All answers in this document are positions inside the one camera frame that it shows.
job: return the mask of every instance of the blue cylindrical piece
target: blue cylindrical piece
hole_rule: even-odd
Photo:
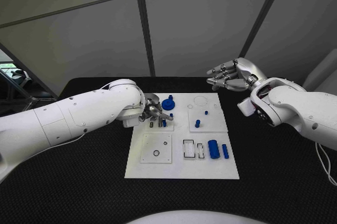
[[[224,144],[224,155],[225,155],[225,159],[230,158],[230,155],[228,155],[228,150],[227,150],[227,145]]]
[[[166,111],[171,111],[173,108],[175,108],[175,101],[173,101],[173,96],[171,95],[169,96],[169,99],[166,99],[163,102],[162,102],[162,107]]]
[[[218,159],[221,157],[217,140],[209,141],[209,155],[212,159]]]
[[[201,120],[196,121],[196,128],[201,127]]]

